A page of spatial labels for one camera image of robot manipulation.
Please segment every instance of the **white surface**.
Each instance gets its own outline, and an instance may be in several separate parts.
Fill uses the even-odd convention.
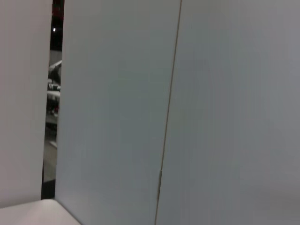
[[[0,3],[0,207],[40,199],[51,3]]]
[[[299,224],[299,10],[183,1],[157,225]]]
[[[179,1],[65,4],[56,198],[84,225],[153,225]]]
[[[0,209],[0,225],[80,225],[54,200]]]
[[[47,95],[50,96],[50,97],[60,98],[60,91],[48,90]]]

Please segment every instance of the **white panel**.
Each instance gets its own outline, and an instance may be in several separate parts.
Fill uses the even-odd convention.
[[[40,199],[51,3],[0,2],[0,207]]]
[[[179,5],[66,1],[56,198],[83,224],[154,224]]]
[[[183,0],[157,225],[299,224],[299,11]]]

